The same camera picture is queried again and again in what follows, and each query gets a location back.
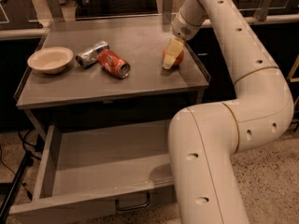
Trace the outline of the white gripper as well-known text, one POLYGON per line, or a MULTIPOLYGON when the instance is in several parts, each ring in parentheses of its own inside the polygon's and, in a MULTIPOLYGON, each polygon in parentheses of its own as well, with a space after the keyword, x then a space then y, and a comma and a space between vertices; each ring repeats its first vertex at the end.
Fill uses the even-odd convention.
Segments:
POLYGON ((184 50, 185 41, 191 40, 200 30, 204 22, 202 12, 179 11, 172 21, 172 33, 174 36, 170 39, 167 47, 167 53, 163 59, 163 68, 170 69, 173 66, 177 56, 184 50))

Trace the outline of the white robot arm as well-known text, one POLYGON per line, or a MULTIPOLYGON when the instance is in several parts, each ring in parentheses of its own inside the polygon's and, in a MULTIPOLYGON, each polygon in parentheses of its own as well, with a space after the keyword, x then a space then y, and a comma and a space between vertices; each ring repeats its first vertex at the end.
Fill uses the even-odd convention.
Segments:
POLYGON ((249 224, 230 161, 268 144, 289 127, 293 100, 271 55, 232 0, 186 0, 174 35, 193 38, 209 20, 221 47, 235 98, 177 112, 168 151, 181 224, 249 224))

